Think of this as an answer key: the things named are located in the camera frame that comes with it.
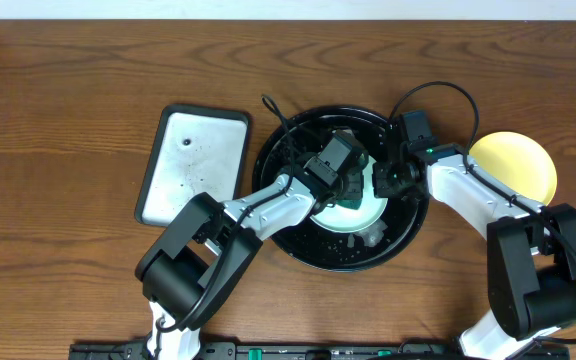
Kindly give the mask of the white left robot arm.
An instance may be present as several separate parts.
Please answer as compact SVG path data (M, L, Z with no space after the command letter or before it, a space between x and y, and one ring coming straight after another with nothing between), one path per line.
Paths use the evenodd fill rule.
M369 164L363 152L319 152L246 197L192 197L136 265L152 311L149 357L197 355L201 327L223 306L263 242L339 200L360 200Z

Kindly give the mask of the green and yellow sponge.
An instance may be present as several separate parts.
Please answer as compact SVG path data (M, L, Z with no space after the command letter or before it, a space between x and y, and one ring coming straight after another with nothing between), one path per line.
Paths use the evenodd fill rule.
M363 193L346 193L344 195L340 195L336 198L335 204L351 209L351 210L358 210L361 207L363 200Z

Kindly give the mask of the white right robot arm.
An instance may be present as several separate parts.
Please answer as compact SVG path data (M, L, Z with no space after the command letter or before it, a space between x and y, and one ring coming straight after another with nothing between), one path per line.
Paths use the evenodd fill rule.
M489 311L458 338L462 354L518 359L544 343L576 345L576 209L523 197L458 145L377 162L378 198L447 205L487 242Z

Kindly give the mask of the small mint green plate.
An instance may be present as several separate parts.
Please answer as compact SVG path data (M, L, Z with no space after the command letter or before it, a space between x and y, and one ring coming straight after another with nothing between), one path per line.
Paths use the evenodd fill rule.
M368 164L363 169L364 180L362 200L358 207L349 208L336 203L310 219L319 227L335 233L354 233L366 229L383 214L388 200L374 195L372 182L375 159L368 157Z

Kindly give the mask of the yellow plate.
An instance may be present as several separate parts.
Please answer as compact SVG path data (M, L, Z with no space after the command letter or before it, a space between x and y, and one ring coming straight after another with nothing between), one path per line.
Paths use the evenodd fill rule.
M548 152L532 138L509 131L479 139L470 149L478 165L511 189L548 205L557 189L557 172Z

